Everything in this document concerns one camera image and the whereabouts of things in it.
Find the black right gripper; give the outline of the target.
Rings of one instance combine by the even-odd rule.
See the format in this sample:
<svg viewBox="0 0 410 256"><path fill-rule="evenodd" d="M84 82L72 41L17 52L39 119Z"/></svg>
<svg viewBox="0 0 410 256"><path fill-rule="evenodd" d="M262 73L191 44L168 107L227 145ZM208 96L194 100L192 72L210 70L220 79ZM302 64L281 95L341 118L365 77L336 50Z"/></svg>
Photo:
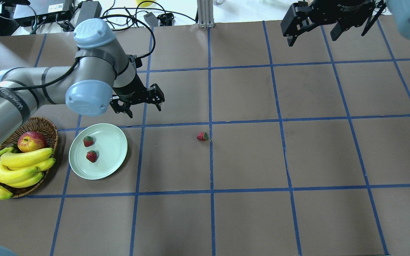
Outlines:
<svg viewBox="0 0 410 256"><path fill-rule="evenodd" d="M385 0L311 0L290 5L280 27L292 47L298 36L318 25L335 24L330 32L335 42L352 27L363 26L365 36L386 9Z"/></svg>

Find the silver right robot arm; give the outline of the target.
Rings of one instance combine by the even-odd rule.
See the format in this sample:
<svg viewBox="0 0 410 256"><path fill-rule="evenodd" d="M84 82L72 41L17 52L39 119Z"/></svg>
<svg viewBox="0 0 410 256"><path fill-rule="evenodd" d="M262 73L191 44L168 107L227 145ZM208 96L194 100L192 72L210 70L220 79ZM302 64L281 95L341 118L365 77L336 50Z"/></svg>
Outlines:
<svg viewBox="0 0 410 256"><path fill-rule="evenodd" d="M365 36L385 10L399 34L410 40L410 0L301 0L290 5L280 27L290 47L301 34L324 25L334 26L330 37L336 41L353 27L363 27Z"/></svg>

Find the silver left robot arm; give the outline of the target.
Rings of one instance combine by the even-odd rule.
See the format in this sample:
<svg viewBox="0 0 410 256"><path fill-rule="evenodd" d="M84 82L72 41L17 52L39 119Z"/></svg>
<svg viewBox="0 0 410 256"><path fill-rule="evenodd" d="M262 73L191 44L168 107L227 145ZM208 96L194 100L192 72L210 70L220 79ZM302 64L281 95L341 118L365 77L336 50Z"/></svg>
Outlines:
<svg viewBox="0 0 410 256"><path fill-rule="evenodd" d="M78 51L70 66L0 71L0 144L47 104L90 117L111 107L131 118L130 107L141 103L161 111L163 91L156 83L145 86L137 73L148 54L126 54L101 18L80 23L73 38Z"/></svg>

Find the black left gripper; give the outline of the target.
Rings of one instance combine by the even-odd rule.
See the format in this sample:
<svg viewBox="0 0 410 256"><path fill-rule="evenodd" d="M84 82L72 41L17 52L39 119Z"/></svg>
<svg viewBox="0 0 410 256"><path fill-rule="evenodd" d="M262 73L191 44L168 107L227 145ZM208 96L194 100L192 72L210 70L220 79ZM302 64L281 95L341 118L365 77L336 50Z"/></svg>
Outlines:
<svg viewBox="0 0 410 256"><path fill-rule="evenodd" d="M133 118L130 110L132 105L153 104L161 112L161 105L165 102L164 93L158 84L153 83L147 89L136 72L131 74L125 72L118 76L114 81L113 91L116 96L112 97L110 107L115 113L125 113L129 118Z"/></svg>

